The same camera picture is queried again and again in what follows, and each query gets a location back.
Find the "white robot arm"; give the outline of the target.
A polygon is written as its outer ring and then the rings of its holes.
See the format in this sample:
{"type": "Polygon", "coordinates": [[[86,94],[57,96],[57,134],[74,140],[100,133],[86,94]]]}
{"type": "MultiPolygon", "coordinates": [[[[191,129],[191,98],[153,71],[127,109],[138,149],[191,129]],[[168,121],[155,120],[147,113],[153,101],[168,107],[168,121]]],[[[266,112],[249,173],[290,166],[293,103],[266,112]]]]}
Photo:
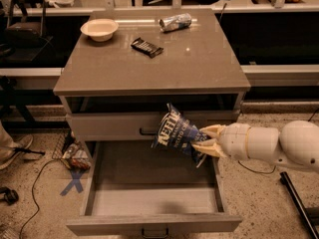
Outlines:
{"type": "Polygon", "coordinates": [[[214,124],[200,131],[209,139],[191,145],[204,154],[319,172],[319,126],[310,121],[294,120],[282,130],[236,122],[214,124]]]}

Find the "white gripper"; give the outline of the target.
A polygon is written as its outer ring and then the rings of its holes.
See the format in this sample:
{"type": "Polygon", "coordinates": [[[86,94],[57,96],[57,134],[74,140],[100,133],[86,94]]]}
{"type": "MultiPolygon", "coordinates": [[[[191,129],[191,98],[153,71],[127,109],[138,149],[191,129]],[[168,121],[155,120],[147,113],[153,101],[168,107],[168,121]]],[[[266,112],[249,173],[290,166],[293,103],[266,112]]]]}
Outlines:
{"type": "Polygon", "coordinates": [[[200,129],[209,140],[193,142],[192,147],[202,153],[215,157],[229,156],[236,160],[247,160],[247,139],[251,126],[246,123],[213,124],[200,129]]]}

